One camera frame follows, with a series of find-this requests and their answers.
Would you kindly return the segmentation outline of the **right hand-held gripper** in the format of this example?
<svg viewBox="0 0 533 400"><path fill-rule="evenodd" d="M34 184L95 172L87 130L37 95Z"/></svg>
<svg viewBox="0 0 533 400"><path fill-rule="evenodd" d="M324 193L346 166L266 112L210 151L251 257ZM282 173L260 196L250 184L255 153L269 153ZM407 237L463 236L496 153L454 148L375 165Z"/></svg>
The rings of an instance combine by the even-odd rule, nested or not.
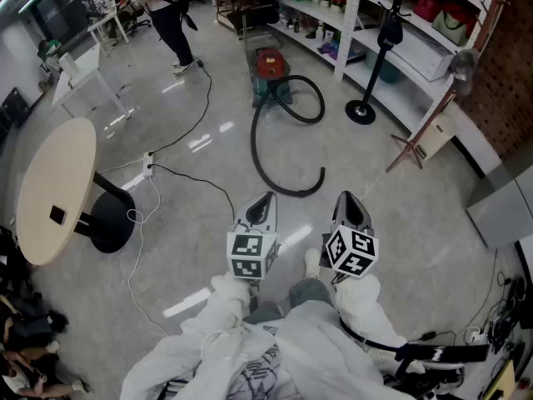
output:
<svg viewBox="0 0 533 400"><path fill-rule="evenodd" d="M342 192L334 207L331 232L323 235L321 265L335 272L338 280L363 278L378 261L379 252L370 214L353 193Z"/></svg>

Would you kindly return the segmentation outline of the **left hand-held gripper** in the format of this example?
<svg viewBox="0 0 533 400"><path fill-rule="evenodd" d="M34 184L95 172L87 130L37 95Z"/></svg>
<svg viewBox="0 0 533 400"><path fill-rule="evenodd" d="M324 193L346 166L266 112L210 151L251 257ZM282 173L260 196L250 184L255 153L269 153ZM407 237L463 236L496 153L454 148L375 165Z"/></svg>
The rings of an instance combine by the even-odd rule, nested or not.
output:
<svg viewBox="0 0 533 400"><path fill-rule="evenodd" d="M278 254L277 196L263 192L237 211L227 234L227 263L235 278L264 280Z"/></svg>

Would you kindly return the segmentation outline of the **person's right forearm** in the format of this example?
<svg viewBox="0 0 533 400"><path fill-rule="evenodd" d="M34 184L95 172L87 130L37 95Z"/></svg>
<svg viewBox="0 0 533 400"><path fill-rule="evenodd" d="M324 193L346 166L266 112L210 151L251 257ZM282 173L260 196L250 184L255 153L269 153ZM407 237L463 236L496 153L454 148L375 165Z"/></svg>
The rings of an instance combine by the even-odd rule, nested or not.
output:
<svg viewBox="0 0 533 400"><path fill-rule="evenodd" d="M347 277L335 287L334 304L342 321L356 334L374 343L399 348L407 340L397 334L378 302L381 284L372 274Z"/></svg>

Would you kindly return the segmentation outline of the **person's left forearm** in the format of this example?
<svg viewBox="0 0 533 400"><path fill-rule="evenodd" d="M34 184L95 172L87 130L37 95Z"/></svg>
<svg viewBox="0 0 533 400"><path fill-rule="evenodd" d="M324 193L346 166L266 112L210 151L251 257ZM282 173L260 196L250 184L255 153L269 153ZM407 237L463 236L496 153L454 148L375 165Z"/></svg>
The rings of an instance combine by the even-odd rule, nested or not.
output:
<svg viewBox="0 0 533 400"><path fill-rule="evenodd" d="M235 278L229 272L212 278L214 292L205 307L182 323L182 333L206 336L239 326L250 306L250 288L244 279Z"/></svg>

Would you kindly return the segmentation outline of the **red and teal vacuum cleaner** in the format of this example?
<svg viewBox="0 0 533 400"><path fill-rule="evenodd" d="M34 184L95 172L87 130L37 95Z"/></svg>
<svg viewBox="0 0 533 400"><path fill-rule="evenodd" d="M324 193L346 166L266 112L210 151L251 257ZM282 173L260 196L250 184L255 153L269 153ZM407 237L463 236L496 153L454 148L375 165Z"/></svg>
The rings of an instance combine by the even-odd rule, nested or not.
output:
<svg viewBox="0 0 533 400"><path fill-rule="evenodd" d="M257 108L270 85L290 73L290 66L276 48L259 48L251 53L252 107Z"/></svg>

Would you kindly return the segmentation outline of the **person's white shoe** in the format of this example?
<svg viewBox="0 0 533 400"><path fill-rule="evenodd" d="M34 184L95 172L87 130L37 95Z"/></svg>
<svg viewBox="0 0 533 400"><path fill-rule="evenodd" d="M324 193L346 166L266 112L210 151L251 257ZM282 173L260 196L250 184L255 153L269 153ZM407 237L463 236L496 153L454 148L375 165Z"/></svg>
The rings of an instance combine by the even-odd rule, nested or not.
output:
<svg viewBox="0 0 533 400"><path fill-rule="evenodd" d="M306 251L305 257L305 278L319 278L321 266L321 254L318 250L310 248Z"/></svg>

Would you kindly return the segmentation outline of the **black floor stand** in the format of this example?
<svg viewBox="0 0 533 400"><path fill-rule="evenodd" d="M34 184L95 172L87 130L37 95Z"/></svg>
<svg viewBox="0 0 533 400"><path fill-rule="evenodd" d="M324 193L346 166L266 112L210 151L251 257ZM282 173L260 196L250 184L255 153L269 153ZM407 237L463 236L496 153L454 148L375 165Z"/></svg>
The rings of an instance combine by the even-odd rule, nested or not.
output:
<svg viewBox="0 0 533 400"><path fill-rule="evenodd" d="M387 9L388 18L396 17L402 22L401 20L402 15L400 14L402 2L403 0L393 0L391 8ZM374 67L374 70L371 72L371 77L367 84L362 100L351 100L346 104L346 107L345 107L346 115L354 123L357 123L360 125L370 125L374 123L374 121L376 120L376 112L374 108L370 105L369 100L370 100L373 88L376 84L376 80L378 78L378 74L379 74L382 62L386 58L386 54L388 52L385 51L384 49L380 49L379 47L379 53L378 53L376 65Z"/></svg>

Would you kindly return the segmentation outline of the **white cardboard box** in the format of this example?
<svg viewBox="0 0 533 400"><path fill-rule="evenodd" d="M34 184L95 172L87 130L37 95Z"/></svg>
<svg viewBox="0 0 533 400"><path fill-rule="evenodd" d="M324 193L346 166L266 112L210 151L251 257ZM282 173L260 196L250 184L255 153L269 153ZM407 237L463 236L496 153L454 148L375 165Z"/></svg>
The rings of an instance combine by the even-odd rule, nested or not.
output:
<svg viewBox="0 0 533 400"><path fill-rule="evenodd" d="M456 124L450 115L440 113L422 133L416 150L425 161L435 156L456 134Z"/></svg>

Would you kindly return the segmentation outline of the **person's white jacket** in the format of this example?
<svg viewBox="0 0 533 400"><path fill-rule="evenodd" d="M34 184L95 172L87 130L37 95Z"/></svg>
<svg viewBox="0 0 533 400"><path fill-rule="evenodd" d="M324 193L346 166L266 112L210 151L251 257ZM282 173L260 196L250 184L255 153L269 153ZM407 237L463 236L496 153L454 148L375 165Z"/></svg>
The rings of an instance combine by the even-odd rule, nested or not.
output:
<svg viewBox="0 0 533 400"><path fill-rule="evenodd" d="M185 383L173 400L414 400L385 385L333 316L310 301L283 319L166 337L126 375L120 400L157 400L173 379Z"/></svg>

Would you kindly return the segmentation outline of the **grey cabinet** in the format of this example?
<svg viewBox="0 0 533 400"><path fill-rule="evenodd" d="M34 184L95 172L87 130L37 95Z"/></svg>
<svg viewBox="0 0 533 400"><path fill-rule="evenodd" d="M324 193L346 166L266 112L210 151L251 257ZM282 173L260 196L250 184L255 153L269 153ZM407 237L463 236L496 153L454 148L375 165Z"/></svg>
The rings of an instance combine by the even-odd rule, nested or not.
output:
<svg viewBox="0 0 533 400"><path fill-rule="evenodd" d="M480 180L466 212L484 244L496 249L533 234L533 161L501 164Z"/></svg>

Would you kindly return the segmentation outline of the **white box appliance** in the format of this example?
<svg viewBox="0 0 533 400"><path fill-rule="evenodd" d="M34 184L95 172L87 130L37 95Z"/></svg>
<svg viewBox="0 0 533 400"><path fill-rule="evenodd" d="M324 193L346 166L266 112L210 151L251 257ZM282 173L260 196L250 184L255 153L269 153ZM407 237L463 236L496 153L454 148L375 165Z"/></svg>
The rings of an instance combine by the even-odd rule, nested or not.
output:
<svg viewBox="0 0 533 400"><path fill-rule="evenodd" d="M402 41L393 52L409 63L427 81L435 81L448 72L453 55L436 40L412 25L402 25Z"/></svg>

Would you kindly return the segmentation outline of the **round wooden table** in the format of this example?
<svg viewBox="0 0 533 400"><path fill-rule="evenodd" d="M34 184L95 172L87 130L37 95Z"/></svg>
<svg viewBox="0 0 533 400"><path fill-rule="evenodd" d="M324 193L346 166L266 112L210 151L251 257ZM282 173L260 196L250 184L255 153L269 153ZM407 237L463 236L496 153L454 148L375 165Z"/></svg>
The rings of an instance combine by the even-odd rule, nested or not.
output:
<svg viewBox="0 0 533 400"><path fill-rule="evenodd" d="M102 253L114 253L130 239L134 200L96 171L96 156L95 127L80 117L57 127L32 158L16 208L17 239L31 264L50 263L75 233ZM67 214L62 226L49 218L52 205Z"/></svg>

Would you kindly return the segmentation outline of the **green handbag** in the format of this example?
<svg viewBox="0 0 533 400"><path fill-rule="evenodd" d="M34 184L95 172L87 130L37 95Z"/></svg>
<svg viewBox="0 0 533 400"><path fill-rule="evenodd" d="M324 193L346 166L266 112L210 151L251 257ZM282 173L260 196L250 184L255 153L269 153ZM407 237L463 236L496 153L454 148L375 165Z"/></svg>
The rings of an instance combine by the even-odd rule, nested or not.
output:
<svg viewBox="0 0 533 400"><path fill-rule="evenodd" d="M456 46L467 44L467 25L455 19L449 12L441 10L435 17L432 27Z"/></svg>

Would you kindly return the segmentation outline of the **red handbag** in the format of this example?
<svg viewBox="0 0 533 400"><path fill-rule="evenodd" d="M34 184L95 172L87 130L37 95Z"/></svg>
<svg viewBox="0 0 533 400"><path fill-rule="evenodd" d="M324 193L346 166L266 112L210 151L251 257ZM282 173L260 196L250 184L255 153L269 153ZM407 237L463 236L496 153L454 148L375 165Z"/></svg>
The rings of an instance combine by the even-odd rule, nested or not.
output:
<svg viewBox="0 0 533 400"><path fill-rule="evenodd" d="M441 5L436 0L418 0L413 13L418 17L433 23L439 12Z"/></svg>

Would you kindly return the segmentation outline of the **yellow board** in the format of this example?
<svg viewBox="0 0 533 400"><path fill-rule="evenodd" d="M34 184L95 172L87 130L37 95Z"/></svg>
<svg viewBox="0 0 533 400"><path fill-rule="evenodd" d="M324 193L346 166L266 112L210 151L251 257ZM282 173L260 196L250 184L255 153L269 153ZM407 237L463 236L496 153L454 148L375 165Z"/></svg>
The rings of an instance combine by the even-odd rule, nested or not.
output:
<svg viewBox="0 0 533 400"><path fill-rule="evenodd" d="M509 360L496 376L495 381L487 389L481 400L510 400L516 389L515 369Z"/></svg>

